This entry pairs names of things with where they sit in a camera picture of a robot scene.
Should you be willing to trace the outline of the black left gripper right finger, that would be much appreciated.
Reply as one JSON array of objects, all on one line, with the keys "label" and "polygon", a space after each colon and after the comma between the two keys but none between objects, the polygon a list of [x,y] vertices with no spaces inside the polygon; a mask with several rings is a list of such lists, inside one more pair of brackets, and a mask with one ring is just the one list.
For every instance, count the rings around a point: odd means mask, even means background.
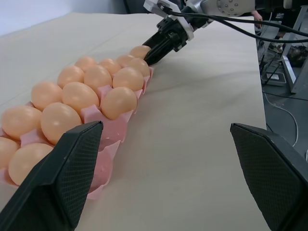
[{"label": "black left gripper right finger", "polygon": [[246,184],[271,231],[308,231],[308,162],[282,136],[230,128]]}]

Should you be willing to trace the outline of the grey metal frame stand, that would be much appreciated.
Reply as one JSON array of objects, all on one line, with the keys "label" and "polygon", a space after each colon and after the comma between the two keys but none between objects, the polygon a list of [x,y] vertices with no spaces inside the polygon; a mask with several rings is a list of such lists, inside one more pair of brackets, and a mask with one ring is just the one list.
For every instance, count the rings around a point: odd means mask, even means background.
[{"label": "grey metal frame stand", "polygon": [[290,92],[293,94],[297,94],[300,92],[303,88],[306,87],[308,82],[308,56],[303,63],[300,71],[298,72],[298,75],[294,72],[291,63],[287,57],[287,54],[292,46],[293,43],[295,43],[295,34],[290,33],[289,39],[291,41],[291,44],[286,44],[285,48],[283,50],[283,53],[281,55],[281,62],[284,67],[285,71],[285,79],[286,82],[289,85]]}]

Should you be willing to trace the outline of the bystander bare hand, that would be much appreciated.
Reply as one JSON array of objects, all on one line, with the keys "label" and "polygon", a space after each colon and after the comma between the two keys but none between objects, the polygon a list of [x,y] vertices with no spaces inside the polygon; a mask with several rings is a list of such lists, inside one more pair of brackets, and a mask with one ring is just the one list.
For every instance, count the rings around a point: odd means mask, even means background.
[{"label": "bystander bare hand", "polygon": [[[254,20],[255,20],[255,21],[258,21],[258,22],[262,22],[262,21],[263,21],[263,18],[262,18],[262,16],[258,13],[258,11],[252,11],[252,12],[251,12],[251,15],[254,17]],[[255,23],[255,26],[256,26],[256,28],[261,29],[262,24]]]}]

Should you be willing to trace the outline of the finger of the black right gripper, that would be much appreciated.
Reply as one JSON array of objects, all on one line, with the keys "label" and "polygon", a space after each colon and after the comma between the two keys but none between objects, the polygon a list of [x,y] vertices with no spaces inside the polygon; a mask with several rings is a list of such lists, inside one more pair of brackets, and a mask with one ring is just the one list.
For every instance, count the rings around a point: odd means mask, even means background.
[{"label": "finger of the black right gripper", "polygon": [[152,52],[170,52],[171,33],[156,32],[143,45],[150,47]]},{"label": "finger of the black right gripper", "polygon": [[148,43],[145,45],[151,48],[144,58],[149,66],[156,64],[173,50],[173,45],[170,42]]}]

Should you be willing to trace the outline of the light brown egg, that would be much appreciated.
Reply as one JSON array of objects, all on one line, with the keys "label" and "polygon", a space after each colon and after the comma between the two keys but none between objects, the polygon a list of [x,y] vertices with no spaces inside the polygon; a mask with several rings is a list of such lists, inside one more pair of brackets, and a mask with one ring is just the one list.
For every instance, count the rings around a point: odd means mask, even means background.
[{"label": "light brown egg", "polygon": [[144,59],[150,50],[151,50],[150,47],[145,46],[145,45],[140,45],[140,46],[134,47],[134,48],[129,52],[129,54],[130,54],[131,56],[135,57],[135,58]]},{"label": "light brown egg", "polygon": [[84,83],[71,82],[66,84],[62,90],[62,102],[72,107],[78,114],[81,110],[95,105],[100,101],[95,91]]},{"label": "light brown egg", "polygon": [[138,100],[135,92],[127,87],[111,89],[102,99],[101,111],[110,120],[116,120],[121,114],[135,111]]},{"label": "light brown egg", "polygon": [[133,58],[128,62],[128,66],[139,70],[144,77],[150,76],[150,68],[148,64],[141,58]]},{"label": "light brown egg", "polygon": [[127,87],[132,91],[138,91],[143,88],[143,84],[142,73],[133,67],[122,68],[113,75],[113,88]]},{"label": "light brown egg", "polygon": [[44,143],[32,143],[18,149],[8,165],[9,176],[16,185],[21,185],[32,168],[53,150]]},{"label": "light brown egg", "polygon": [[129,54],[125,54],[125,55],[121,55],[119,56],[116,61],[121,65],[121,66],[125,66],[127,65],[132,59],[134,59],[135,57]]},{"label": "light brown egg", "polygon": [[97,62],[95,61],[94,58],[89,57],[89,56],[84,56],[78,59],[74,66],[80,68],[84,73],[91,67],[96,66]]},{"label": "light brown egg", "polygon": [[20,105],[7,109],[1,116],[1,126],[4,132],[20,140],[20,137],[34,129],[40,128],[42,112],[34,107]]},{"label": "light brown egg", "polygon": [[63,103],[52,103],[42,112],[41,129],[47,140],[55,145],[64,133],[82,124],[78,113]]},{"label": "light brown egg", "polygon": [[84,72],[81,68],[74,65],[65,67],[57,78],[57,85],[60,88],[71,82],[84,82]]},{"label": "light brown egg", "polygon": [[112,77],[104,67],[100,65],[90,67],[84,75],[84,84],[95,92],[98,88],[109,85],[112,86]]},{"label": "light brown egg", "polygon": [[105,68],[110,75],[114,75],[122,68],[121,65],[113,59],[104,59],[99,62],[99,65]]},{"label": "light brown egg", "polygon": [[50,81],[40,82],[31,90],[31,101],[35,108],[43,111],[48,105],[62,101],[62,89]]}]

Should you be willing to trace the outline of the dark bag on floor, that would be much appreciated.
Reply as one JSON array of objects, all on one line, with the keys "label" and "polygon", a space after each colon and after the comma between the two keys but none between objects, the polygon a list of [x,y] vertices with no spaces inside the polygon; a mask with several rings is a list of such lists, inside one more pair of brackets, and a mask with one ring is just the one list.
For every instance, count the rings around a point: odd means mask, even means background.
[{"label": "dark bag on floor", "polygon": [[288,52],[288,59],[293,67],[301,67],[306,59],[305,46],[291,46]]}]

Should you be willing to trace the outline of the black flat floor scale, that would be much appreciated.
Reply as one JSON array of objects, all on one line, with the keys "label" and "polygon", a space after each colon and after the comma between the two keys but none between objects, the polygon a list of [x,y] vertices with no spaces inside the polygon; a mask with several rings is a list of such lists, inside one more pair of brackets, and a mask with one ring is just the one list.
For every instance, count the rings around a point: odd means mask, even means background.
[{"label": "black flat floor scale", "polygon": [[283,87],[287,82],[284,73],[269,71],[261,76],[261,83],[263,85]]}]

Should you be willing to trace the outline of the pink egg tray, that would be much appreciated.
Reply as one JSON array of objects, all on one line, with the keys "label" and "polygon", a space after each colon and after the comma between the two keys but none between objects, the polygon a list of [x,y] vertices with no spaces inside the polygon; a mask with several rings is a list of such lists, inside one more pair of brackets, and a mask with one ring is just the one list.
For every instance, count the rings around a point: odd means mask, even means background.
[{"label": "pink egg tray", "polygon": [[[153,77],[153,72],[154,68],[150,67],[150,75],[144,77],[143,89],[135,92],[138,100],[140,100],[142,95],[144,95],[146,88]],[[99,109],[95,108],[95,106],[82,109],[82,118],[84,119],[84,122],[89,123],[97,120],[103,123],[96,167],[87,199],[98,199],[102,194],[103,188],[109,183],[113,171],[114,156],[120,143],[125,140],[128,122],[135,113],[136,111],[129,111],[120,115],[116,120],[110,120],[106,118]],[[43,132],[37,129],[21,136],[21,147],[31,143],[44,143],[51,145],[43,135]],[[16,189],[19,187],[11,180],[6,168],[0,169],[0,185],[9,185],[9,187]]]}]

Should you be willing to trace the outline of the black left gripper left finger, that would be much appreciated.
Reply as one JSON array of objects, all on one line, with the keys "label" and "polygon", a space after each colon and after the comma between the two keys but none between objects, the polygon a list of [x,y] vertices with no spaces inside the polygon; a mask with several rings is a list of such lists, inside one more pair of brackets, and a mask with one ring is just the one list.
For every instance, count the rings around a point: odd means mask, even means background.
[{"label": "black left gripper left finger", "polygon": [[62,135],[0,212],[0,231],[74,231],[90,190],[103,123]]}]

